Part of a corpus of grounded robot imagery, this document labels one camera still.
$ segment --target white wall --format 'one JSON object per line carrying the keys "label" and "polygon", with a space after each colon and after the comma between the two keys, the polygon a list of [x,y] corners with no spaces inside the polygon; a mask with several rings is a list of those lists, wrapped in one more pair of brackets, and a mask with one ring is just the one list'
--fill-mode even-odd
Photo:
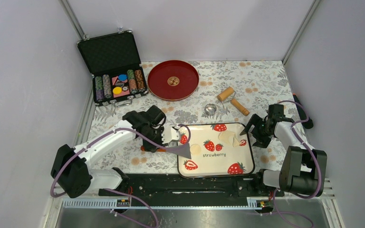
{"label": "white wall", "polygon": [[35,228],[90,87],[56,0],[0,0],[0,228]]}
{"label": "white wall", "polygon": [[91,37],[134,31],[143,61],[281,60],[312,0],[69,0]]}
{"label": "white wall", "polygon": [[286,67],[345,225],[365,227],[365,1],[323,1]]}

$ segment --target red round tray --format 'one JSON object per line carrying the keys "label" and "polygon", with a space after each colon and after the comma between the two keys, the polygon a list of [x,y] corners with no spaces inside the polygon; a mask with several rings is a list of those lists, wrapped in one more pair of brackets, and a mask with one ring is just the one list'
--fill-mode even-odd
{"label": "red round tray", "polygon": [[156,65],[147,77],[150,92],[166,101],[179,101],[191,95],[199,83],[199,74],[190,64],[170,60]]}

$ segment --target strawberry print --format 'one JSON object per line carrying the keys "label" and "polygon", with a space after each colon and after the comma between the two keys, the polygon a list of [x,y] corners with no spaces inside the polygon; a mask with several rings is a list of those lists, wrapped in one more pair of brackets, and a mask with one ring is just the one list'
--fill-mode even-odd
{"label": "strawberry print", "polygon": [[227,130],[227,127],[225,124],[212,124],[211,128],[217,132],[224,132]]}
{"label": "strawberry print", "polygon": [[245,146],[245,145],[247,145],[247,140],[242,139],[242,140],[240,141],[240,146]]}
{"label": "strawberry print", "polygon": [[182,134],[181,134],[180,143],[181,143],[181,144],[186,144],[186,143],[187,143],[187,141],[188,141],[187,136],[185,135],[185,133],[182,133]]}
{"label": "strawberry print", "polygon": [[222,148],[223,148],[222,144],[219,143],[219,144],[216,145],[216,151],[221,151]]}
{"label": "strawberry print", "polygon": [[203,142],[205,148],[209,151],[215,151],[215,144],[211,140],[206,140]]}
{"label": "strawberry print", "polygon": [[195,162],[191,160],[184,161],[184,166],[187,170],[195,170],[198,168],[198,166],[195,164]]}
{"label": "strawberry print", "polygon": [[232,175],[235,175],[235,174],[243,174],[245,171],[245,168],[243,166],[243,163],[234,163],[232,164],[229,169],[227,170],[227,173],[228,174],[232,174]]}

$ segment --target wooden rolling pin handle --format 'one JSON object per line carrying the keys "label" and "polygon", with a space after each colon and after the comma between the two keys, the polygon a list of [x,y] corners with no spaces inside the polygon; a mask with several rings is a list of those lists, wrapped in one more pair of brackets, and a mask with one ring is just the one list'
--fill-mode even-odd
{"label": "wooden rolling pin handle", "polygon": [[234,107],[236,107],[241,113],[243,113],[243,115],[247,116],[248,114],[250,114],[250,112],[244,106],[242,106],[236,99],[233,98],[230,101],[230,103],[234,105]]}
{"label": "wooden rolling pin handle", "polygon": [[223,92],[221,92],[219,95],[217,95],[217,98],[219,101],[224,101],[224,100],[226,100],[227,97],[229,97],[233,93],[234,93],[234,89],[231,87],[228,87]]}

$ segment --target strawberry tray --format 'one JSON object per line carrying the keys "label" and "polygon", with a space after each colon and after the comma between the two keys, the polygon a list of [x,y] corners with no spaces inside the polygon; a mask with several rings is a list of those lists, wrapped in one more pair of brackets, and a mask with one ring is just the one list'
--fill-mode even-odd
{"label": "strawberry tray", "polygon": [[[240,136],[241,123],[189,125],[191,159],[178,156],[178,172],[183,177],[215,177],[250,174],[254,158],[248,134]],[[188,131],[180,128],[185,144]]]}

